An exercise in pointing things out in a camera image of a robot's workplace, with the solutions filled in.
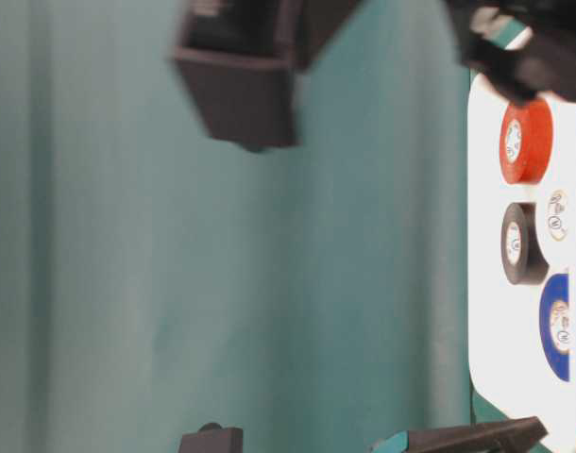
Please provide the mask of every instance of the tape label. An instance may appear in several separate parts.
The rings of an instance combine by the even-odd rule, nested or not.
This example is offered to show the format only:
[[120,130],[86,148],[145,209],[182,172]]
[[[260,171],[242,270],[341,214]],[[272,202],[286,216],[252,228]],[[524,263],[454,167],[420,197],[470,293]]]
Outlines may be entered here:
[[551,307],[551,337],[557,351],[561,354],[569,353],[569,305],[562,300],[555,301]]
[[521,228],[517,222],[511,222],[506,229],[506,257],[516,265],[521,259]]
[[513,120],[508,124],[504,140],[506,141],[506,158],[510,163],[514,163],[521,152],[522,143],[521,123],[518,120]]
[[548,228],[555,241],[563,241],[568,234],[568,196],[556,191],[549,201]]

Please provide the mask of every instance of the electrical tape roll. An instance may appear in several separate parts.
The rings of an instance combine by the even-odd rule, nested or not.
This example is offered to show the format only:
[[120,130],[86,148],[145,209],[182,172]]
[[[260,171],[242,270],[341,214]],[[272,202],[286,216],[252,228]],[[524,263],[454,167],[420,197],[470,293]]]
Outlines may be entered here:
[[541,283],[549,266],[535,235],[535,204],[512,203],[504,213],[501,232],[504,273],[514,285]]
[[565,181],[563,184],[546,184],[537,196],[537,240],[546,261],[556,272],[565,272],[573,261],[572,194]]
[[544,99],[526,107],[510,104],[500,133],[500,168],[509,184],[535,184],[548,168],[552,150],[551,108]]
[[549,278],[540,300],[540,337],[544,355],[559,379],[569,381],[569,279],[567,274]]

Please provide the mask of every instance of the red tape roll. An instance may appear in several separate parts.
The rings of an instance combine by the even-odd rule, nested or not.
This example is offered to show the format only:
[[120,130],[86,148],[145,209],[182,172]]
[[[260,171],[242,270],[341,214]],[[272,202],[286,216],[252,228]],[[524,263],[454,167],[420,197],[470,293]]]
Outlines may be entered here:
[[508,106],[500,133],[500,167],[509,184],[539,182],[552,150],[551,108],[537,99],[524,108]]

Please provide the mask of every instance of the teal wall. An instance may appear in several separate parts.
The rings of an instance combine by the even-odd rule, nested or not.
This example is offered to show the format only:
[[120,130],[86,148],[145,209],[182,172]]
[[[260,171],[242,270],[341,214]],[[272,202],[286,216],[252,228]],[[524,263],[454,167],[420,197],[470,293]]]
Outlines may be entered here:
[[467,422],[465,112],[439,2],[371,0],[303,145],[206,139],[178,0],[0,0],[0,451],[362,452]]

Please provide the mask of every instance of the small black object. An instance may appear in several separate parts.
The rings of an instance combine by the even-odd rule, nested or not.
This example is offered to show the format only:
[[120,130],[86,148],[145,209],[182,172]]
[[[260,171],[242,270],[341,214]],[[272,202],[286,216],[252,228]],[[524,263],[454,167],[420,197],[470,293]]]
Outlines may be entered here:
[[535,233],[535,203],[512,203],[504,213],[501,232],[504,273],[514,285],[542,282],[549,266]]
[[470,427],[409,431],[409,453],[525,453],[546,436],[537,417]]
[[202,428],[200,428],[198,430],[198,432],[212,431],[214,429],[223,429],[223,427],[221,425],[219,425],[218,423],[210,422],[210,423],[207,423],[206,425],[204,425]]
[[181,438],[178,453],[242,453],[244,433],[239,428],[221,428],[216,423]]
[[362,1],[192,0],[173,60],[209,134],[295,145],[295,77]]
[[[462,63],[484,73],[498,92],[520,106],[539,92],[555,92],[576,102],[576,0],[444,2]],[[522,48],[504,50],[483,35],[481,30],[503,16],[532,29],[533,36]]]

